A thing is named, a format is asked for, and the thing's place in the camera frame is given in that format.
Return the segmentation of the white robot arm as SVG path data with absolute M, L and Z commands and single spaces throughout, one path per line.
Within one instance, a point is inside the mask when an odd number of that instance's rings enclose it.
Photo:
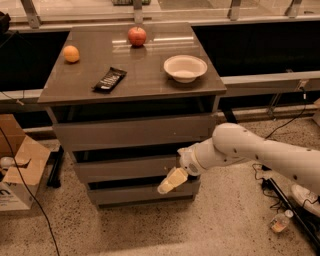
M 157 190 L 167 194 L 213 167 L 256 160 L 313 193 L 320 194 L 320 151 L 264 139 L 234 123 L 218 125 L 212 137 L 180 148 L 179 168 L 172 168 Z

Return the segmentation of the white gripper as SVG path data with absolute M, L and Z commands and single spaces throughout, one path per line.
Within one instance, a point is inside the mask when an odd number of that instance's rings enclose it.
M 180 148 L 178 154 L 180 155 L 179 164 L 181 168 L 172 168 L 158 186 L 157 191 L 160 194 L 167 194 L 186 182 L 188 174 L 199 176 L 205 173 L 207 168 L 201 164 L 197 156 L 198 153 L 204 153 L 205 149 L 206 146 L 202 143 L 195 143 L 189 147 Z

